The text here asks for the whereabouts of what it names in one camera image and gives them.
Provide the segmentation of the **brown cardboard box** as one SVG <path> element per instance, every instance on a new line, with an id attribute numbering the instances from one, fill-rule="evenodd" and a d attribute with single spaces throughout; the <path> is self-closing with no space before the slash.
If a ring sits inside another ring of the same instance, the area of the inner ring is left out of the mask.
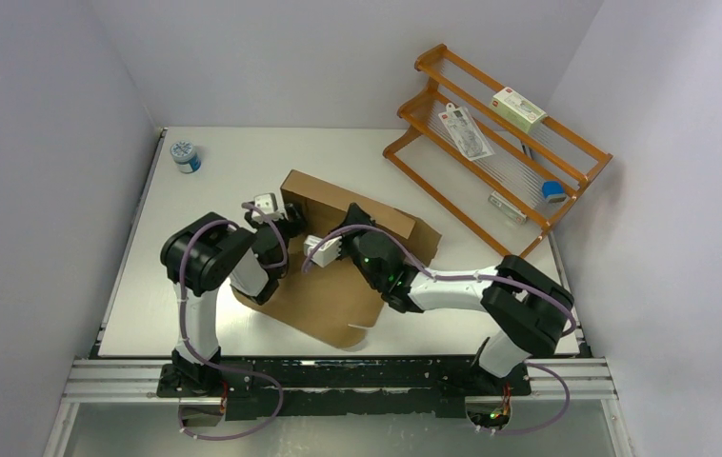
<path id="1" fill-rule="evenodd" d="M 364 195 L 293 169 L 281 187 L 286 203 L 302 206 L 308 223 L 304 235 L 323 236 L 344 220 L 356 203 L 375 224 L 394 235 L 424 265 L 435 257 L 441 234 L 422 219 Z M 235 291 L 234 298 L 333 348 L 350 348 L 367 335 L 384 307 L 380 293 L 370 288 L 351 260 L 338 260 L 325 268 L 301 272 L 305 236 L 289 244 L 289 272 L 263 305 Z"/>

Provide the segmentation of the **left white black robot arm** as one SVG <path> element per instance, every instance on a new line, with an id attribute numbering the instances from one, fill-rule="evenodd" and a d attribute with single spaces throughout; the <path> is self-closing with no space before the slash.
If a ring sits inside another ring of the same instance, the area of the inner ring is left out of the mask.
<path id="1" fill-rule="evenodd" d="M 257 222 L 253 215 L 250 209 L 245 213 L 251 225 L 246 229 L 208 212 L 174 233 L 160 251 L 160 262 L 176 297 L 187 299 L 186 334 L 179 337 L 171 353 L 176 390 L 185 388 L 206 396 L 219 387 L 216 298 L 220 287 L 231 280 L 239 295 L 264 305 L 288 274 L 290 241 L 307 227 L 302 206 L 286 203 L 269 221 Z M 187 342 L 205 359 L 196 359 L 186 348 Z"/>

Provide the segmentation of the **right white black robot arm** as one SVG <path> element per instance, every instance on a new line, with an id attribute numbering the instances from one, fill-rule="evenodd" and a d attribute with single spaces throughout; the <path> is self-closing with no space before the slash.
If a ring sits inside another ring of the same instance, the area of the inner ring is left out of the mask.
<path id="1" fill-rule="evenodd" d="M 460 309 L 489 316 L 499 330 L 482 343 L 471 369 L 481 393 L 495 393 L 527 359 L 554 355 L 559 340 L 576 329 L 572 295 L 522 257 L 467 271 L 431 269 L 356 204 L 326 238 L 400 313 Z"/>

